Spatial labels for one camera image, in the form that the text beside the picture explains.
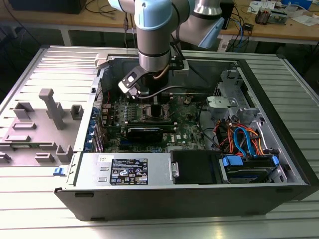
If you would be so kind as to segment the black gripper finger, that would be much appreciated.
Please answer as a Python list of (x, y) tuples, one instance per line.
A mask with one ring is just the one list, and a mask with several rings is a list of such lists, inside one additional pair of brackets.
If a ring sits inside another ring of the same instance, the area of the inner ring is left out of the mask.
[(151, 116), (155, 118), (159, 118), (161, 115), (161, 103), (160, 103), (160, 97), (154, 96), (153, 102), (151, 104)]

